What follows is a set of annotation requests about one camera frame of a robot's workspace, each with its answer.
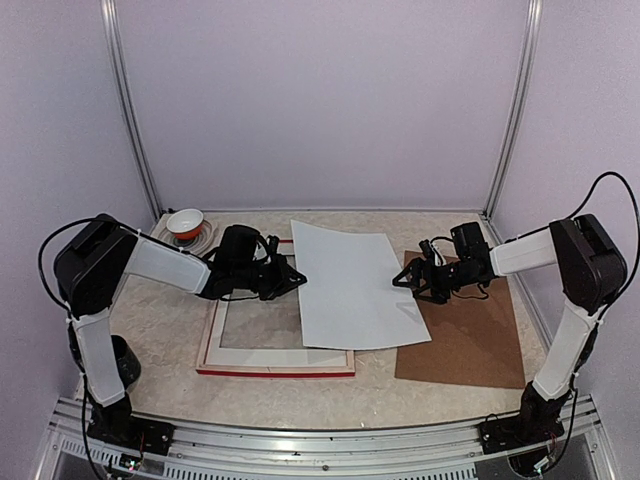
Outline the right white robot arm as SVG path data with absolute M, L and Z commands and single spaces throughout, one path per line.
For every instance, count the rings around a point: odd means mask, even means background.
M 626 261 L 604 226 L 595 215 L 584 214 L 553 221 L 496 247 L 489 246 L 477 222 L 452 228 L 450 236 L 455 261 L 438 263 L 432 242 L 423 240 L 422 255 L 412 259 L 392 285 L 410 289 L 416 300 L 443 305 L 463 287 L 486 288 L 497 278 L 557 266 L 565 296 L 562 318 L 532 388 L 545 401 L 564 396 L 599 316 L 627 280 Z

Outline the orange white bowl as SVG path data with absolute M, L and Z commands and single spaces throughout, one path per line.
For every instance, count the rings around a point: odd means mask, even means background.
M 168 231 L 179 240 L 197 237 L 204 222 L 204 214 L 198 209 L 183 209 L 173 213 L 166 222 Z

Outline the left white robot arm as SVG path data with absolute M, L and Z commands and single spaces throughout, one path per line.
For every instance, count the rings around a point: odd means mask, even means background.
M 236 290 L 270 301 L 307 281 L 280 253 L 278 237 L 264 237 L 245 225 L 226 228 L 220 244 L 198 256 L 107 214 L 78 224 L 81 231 L 54 260 L 54 274 L 88 392 L 99 406 L 108 407 L 99 424 L 121 445 L 140 434 L 137 418 L 114 405 L 127 396 L 110 331 L 114 296 L 124 277 L 145 278 L 214 301 L 228 301 Z

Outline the brown cardboard backing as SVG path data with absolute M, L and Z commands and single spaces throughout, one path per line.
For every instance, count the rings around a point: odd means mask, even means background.
M 429 342 L 397 349 L 395 377 L 430 383 L 521 390 L 525 374 L 513 302 L 502 277 L 480 298 L 466 286 L 445 305 L 419 300 Z

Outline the black cylindrical cup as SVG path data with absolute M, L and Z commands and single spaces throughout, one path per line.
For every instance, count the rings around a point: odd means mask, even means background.
M 124 388 L 129 390 L 141 376 L 140 361 L 123 337 L 112 335 L 111 340 L 119 378 Z

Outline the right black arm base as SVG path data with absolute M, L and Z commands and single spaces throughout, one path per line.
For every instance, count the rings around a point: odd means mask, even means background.
M 565 430 L 560 413 L 569 396 L 566 392 L 557 399 L 545 400 L 529 382 L 516 415 L 487 417 L 477 426 L 483 453 L 503 452 L 561 437 Z

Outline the grey round plate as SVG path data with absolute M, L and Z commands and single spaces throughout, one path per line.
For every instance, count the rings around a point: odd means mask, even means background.
M 182 248 L 195 255 L 203 255 L 214 247 L 218 234 L 218 223 L 204 220 L 200 233 L 191 240 L 177 239 L 165 225 L 157 226 L 151 236 L 168 245 Z

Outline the cat and books photo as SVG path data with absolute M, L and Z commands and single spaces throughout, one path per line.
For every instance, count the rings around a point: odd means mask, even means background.
M 384 233 L 346 233 L 291 222 L 303 345 L 379 350 L 431 340 L 407 289 L 394 287 L 401 265 Z

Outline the wooden red picture frame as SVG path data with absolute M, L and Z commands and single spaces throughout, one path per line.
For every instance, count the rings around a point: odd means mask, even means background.
M 353 377 L 355 355 L 302 345 L 297 290 L 269 301 L 237 290 L 231 301 L 208 307 L 195 369 L 231 377 Z

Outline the aluminium front rail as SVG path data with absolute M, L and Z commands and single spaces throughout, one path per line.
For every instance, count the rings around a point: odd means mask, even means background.
M 273 430 L 172 420 L 165 455 L 84 441 L 80 401 L 57 401 L 31 479 L 514 479 L 513 463 L 540 445 L 487 454 L 479 419 L 355 430 Z

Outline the right aluminium post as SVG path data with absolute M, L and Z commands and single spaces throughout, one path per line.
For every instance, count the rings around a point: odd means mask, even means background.
M 514 91 L 508 111 L 506 128 L 499 150 L 498 163 L 483 209 L 483 215 L 488 221 L 493 219 L 497 211 L 526 108 L 531 75 L 534 69 L 542 12 L 542 0 L 530 0 L 528 2 L 520 59 L 516 71 Z

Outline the white photo mat board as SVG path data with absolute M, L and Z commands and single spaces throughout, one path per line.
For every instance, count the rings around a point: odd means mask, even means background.
M 353 351 L 302 349 L 239 349 L 224 348 L 222 334 L 230 303 L 217 302 L 207 321 L 207 335 L 203 336 L 198 369 L 207 371 L 248 371 L 251 373 L 337 373 L 355 372 Z

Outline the aluminium post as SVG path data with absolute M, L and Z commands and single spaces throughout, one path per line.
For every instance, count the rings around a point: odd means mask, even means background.
M 526 108 L 531 75 L 534 69 L 542 12 L 542 0 L 530 0 L 528 2 L 520 59 L 516 71 L 514 91 L 508 111 L 506 128 L 499 150 L 498 163 L 483 209 L 483 215 L 488 221 L 493 219 L 497 211 Z
M 117 2 L 114 0 L 101 0 L 99 4 L 108 57 L 114 75 L 116 94 L 126 135 L 133 154 L 134 166 L 151 215 L 155 220 L 159 220 L 163 215 L 163 205 L 145 151 L 129 85 L 124 45 L 119 29 Z

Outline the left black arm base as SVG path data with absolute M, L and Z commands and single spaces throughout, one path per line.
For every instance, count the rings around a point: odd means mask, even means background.
M 168 455 L 175 432 L 173 424 L 135 416 L 128 395 L 109 406 L 99 404 L 92 397 L 89 402 L 92 407 L 90 438 L 139 453 Z

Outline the left aluminium post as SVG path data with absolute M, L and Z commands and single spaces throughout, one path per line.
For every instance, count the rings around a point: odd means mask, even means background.
M 145 151 L 129 85 L 124 45 L 119 29 L 117 2 L 114 0 L 101 0 L 99 4 L 108 57 L 114 75 L 116 94 L 126 135 L 133 154 L 134 166 L 151 215 L 155 220 L 159 220 L 163 215 L 163 205 Z

